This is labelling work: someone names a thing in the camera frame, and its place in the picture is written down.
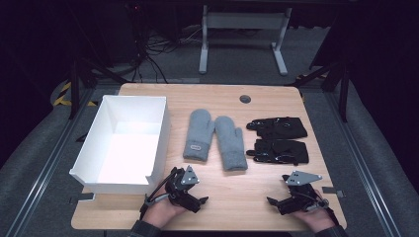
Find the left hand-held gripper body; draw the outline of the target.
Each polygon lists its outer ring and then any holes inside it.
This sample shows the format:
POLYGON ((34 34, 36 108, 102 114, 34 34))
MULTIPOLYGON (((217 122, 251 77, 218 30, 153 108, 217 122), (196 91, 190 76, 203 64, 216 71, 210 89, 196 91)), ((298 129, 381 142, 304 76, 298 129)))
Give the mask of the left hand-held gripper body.
POLYGON ((169 195, 170 202, 197 213, 201 209, 202 200, 190 195, 189 190, 199 182, 191 166, 186 169, 174 167, 165 184, 165 191, 169 195))

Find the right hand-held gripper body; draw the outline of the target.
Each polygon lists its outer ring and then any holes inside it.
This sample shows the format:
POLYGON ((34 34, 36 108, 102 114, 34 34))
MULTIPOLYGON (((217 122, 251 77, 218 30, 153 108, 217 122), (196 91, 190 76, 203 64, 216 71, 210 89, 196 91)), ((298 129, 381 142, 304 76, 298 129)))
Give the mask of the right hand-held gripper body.
POLYGON ((311 211, 317 208, 327 208, 329 201, 319 196, 312 187, 312 183, 320 181, 321 175, 292 171, 290 175, 283 175, 283 180, 289 188, 290 197, 279 200, 278 211, 281 215, 296 211, 311 211))

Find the black glove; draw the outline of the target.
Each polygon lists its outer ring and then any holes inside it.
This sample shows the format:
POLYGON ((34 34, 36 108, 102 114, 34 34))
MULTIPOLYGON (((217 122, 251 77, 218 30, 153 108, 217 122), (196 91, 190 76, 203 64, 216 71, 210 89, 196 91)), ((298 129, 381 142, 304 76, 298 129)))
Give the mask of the black glove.
POLYGON ((308 164, 309 157, 304 142, 280 139, 257 139, 254 148, 247 150, 255 162, 272 164, 308 164))
POLYGON ((300 118, 253 119, 246 128, 254 130, 263 139, 297 139, 307 137, 307 131, 300 118))

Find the grey mitten with label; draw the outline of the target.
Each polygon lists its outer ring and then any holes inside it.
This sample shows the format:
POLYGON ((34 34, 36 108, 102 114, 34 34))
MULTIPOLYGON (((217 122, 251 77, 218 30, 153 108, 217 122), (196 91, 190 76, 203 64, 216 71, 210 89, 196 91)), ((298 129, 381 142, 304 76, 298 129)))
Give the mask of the grey mitten with label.
POLYGON ((193 111, 190 115, 183 157, 206 162, 209 157, 213 132, 214 122, 210 113, 204 109, 193 111))

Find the plain grey mitten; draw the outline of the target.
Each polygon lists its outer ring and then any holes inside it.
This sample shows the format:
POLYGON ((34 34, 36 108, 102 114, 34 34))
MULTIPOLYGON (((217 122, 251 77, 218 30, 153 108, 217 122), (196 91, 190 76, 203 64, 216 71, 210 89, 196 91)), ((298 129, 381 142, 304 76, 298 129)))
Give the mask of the plain grey mitten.
POLYGON ((223 170, 247 170, 242 129, 230 117, 218 117, 214 123, 223 170))

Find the white box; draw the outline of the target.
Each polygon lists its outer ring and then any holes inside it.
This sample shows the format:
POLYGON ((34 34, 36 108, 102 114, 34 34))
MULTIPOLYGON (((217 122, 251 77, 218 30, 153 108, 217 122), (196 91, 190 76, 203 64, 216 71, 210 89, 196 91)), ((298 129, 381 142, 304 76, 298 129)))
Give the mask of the white box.
POLYGON ((169 133, 166 98, 106 95, 69 174, 94 194, 149 194, 163 178, 169 133))

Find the person's right hand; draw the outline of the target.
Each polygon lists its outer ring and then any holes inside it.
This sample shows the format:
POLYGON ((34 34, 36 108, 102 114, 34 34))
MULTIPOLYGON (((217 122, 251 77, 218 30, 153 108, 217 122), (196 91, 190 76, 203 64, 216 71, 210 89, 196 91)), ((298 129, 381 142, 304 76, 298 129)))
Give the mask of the person's right hand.
POLYGON ((334 227, 335 222, 324 208, 317 208, 311 211, 296 211, 293 217, 305 223, 313 233, 334 227))

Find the person's left hand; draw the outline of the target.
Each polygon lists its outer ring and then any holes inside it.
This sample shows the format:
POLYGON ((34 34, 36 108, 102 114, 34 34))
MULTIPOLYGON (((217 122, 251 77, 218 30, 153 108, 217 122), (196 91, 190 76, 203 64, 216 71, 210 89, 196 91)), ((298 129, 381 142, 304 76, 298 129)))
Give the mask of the person's left hand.
POLYGON ((157 228, 162 229, 173 218, 186 212, 186 209, 179 205, 174 205, 168 198, 158 201, 147 209, 142 220, 157 228))

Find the black tripod stand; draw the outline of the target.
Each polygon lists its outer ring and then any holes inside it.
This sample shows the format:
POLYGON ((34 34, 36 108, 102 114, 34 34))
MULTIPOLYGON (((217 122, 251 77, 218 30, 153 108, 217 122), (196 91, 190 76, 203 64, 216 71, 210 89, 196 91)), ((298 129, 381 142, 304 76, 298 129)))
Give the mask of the black tripod stand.
POLYGON ((99 65, 87 58, 76 58, 71 65, 70 83, 71 83, 71 112, 70 119, 74 119, 78 114, 81 106, 80 85, 87 89, 93 89, 97 85, 97 78, 93 74, 93 70, 99 71, 107 78, 119 83, 120 85, 127 83, 127 80, 122 76, 112 72, 104 66, 99 65))
POLYGON ((332 62, 327 66, 323 66, 314 72, 304 76, 302 75, 299 79, 288 84, 288 87, 299 88, 308 82, 319 78, 323 74, 326 75, 321 89, 324 92, 333 92, 337 85, 340 85, 339 102, 338 102, 338 113, 343 122, 347 121, 347 101, 349 93, 349 69, 345 61, 332 62))

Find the yellow black hazard tape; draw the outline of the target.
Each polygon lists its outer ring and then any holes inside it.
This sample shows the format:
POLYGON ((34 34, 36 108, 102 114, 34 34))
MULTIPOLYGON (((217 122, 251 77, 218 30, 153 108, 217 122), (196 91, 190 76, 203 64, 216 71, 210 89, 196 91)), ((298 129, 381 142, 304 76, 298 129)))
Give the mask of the yellow black hazard tape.
POLYGON ((72 102, 70 100, 66 100, 65 96, 71 89, 71 83, 65 82, 63 87, 61 88, 57 98, 52 103, 54 106, 71 106, 72 102))

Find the grey table edge bracket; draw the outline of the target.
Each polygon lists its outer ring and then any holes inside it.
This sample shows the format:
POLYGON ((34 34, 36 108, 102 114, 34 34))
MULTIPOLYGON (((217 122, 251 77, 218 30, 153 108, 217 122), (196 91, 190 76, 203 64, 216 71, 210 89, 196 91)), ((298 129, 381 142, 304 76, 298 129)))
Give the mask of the grey table edge bracket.
POLYGON ((343 191, 341 191, 341 190, 337 190, 337 189, 335 189, 334 187, 323 187, 323 188, 322 188, 322 191, 323 191, 325 194, 334 194, 334 195, 336 195, 338 198, 344 198, 344 197, 345 197, 345 194, 344 194, 344 192, 343 192, 343 191))
POLYGON ((69 204, 77 204, 80 201, 89 201, 93 200, 95 195, 93 193, 86 193, 86 194, 78 194, 77 196, 72 196, 68 203, 69 204))

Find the metal floor rail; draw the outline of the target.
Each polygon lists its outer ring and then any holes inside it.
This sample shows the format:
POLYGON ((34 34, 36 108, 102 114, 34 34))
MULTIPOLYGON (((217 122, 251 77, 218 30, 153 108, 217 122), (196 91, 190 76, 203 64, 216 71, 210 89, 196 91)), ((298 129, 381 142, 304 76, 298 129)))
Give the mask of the metal floor rail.
POLYGON ((59 138, 56 140, 54 147, 49 154, 47 160, 45 161, 41 172, 38 177, 35 179, 31 190, 27 195, 22 207, 17 213, 14 221, 8 229, 8 232, 5 234, 5 237, 21 237, 26 226, 28 225, 29 220, 31 219, 35 209, 37 208, 44 191, 46 190, 49 181, 62 157, 63 149, 79 119, 81 114, 85 110, 88 102, 90 101, 94 93, 93 89, 86 89, 81 97, 79 102, 76 103, 78 109, 76 109, 71 115, 70 118, 66 121, 66 124, 61 132, 59 138))
POLYGON ((337 121, 337 124, 349 146, 352 155, 352 162, 357 170, 358 176, 366 190, 369 200, 375 210, 380 225, 386 237, 401 237, 400 231, 390 213, 386 202, 383 199, 382 193, 377 186, 377 183, 366 163, 365 157, 362 154, 353 133, 346 122, 340 116, 338 110, 338 103, 335 97, 330 93, 325 93, 324 97, 331 108, 332 114, 337 121))

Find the grey metal stand frame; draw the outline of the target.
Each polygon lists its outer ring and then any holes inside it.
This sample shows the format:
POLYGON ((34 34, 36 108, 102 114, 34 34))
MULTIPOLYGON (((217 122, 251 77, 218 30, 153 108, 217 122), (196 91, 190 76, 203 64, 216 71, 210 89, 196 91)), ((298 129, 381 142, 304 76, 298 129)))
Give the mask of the grey metal stand frame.
POLYGON ((277 67, 281 75, 288 74, 281 48, 292 15, 292 8, 281 13, 229 13, 212 12, 208 5, 203 7, 202 16, 202 47, 199 72, 206 74, 209 58, 209 29, 239 29, 239 30, 277 30, 278 39, 271 43, 277 67))

